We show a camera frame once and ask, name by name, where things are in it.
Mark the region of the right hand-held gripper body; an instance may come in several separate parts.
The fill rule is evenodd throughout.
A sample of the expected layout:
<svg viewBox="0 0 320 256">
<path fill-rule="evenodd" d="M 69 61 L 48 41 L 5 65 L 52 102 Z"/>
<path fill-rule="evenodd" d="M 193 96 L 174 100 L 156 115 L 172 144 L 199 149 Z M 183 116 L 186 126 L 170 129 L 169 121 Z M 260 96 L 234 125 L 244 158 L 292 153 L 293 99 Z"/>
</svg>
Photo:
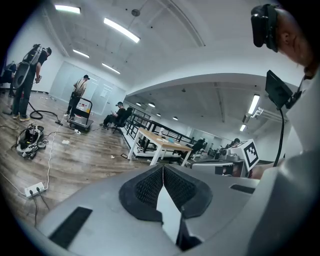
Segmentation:
<svg viewBox="0 0 320 256">
<path fill-rule="evenodd" d="M 232 170 L 227 171 L 227 173 L 233 177 L 241 178 L 247 178 L 252 168 L 259 162 L 258 152 L 253 139 L 224 148 L 219 159 L 232 163 Z"/>
</svg>

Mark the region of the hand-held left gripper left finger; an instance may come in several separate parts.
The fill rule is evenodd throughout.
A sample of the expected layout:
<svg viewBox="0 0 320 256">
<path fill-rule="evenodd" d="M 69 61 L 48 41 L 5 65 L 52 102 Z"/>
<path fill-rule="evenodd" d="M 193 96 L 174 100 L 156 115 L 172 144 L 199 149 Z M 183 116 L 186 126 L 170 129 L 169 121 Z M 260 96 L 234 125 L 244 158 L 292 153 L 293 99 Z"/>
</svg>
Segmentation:
<svg viewBox="0 0 320 256">
<path fill-rule="evenodd" d="M 119 201 L 136 219 L 161 223 L 163 217 L 157 204 L 162 187 L 163 166 L 155 165 L 125 182 L 119 190 Z"/>
</svg>

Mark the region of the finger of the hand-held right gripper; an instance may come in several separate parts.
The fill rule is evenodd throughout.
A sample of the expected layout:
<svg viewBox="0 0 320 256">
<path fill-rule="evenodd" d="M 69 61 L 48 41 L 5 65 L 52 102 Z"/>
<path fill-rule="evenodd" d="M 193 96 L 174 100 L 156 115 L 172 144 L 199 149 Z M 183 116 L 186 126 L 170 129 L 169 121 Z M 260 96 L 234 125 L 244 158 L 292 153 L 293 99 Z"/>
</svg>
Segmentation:
<svg viewBox="0 0 320 256">
<path fill-rule="evenodd" d="M 192 163 L 190 168 L 194 171 L 207 174 L 232 176 L 234 164 L 228 161 L 199 161 Z"/>
</svg>

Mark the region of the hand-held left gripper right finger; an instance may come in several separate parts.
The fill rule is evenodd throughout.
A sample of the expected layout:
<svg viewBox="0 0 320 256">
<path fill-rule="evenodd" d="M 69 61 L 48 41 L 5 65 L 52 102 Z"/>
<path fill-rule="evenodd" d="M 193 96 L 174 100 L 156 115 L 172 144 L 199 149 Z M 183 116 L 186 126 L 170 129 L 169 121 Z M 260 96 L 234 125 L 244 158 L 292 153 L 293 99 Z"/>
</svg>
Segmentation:
<svg viewBox="0 0 320 256">
<path fill-rule="evenodd" d="M 200 217 L 206 211 L 213 198 L 212 190 L 203 181 L 169 165 L 163 167 L 163 184 L 181 213 L 175 244 L 182 251 L 200 245 L 201 240 L 189 233 L 186 220 Z"/>
</svg>

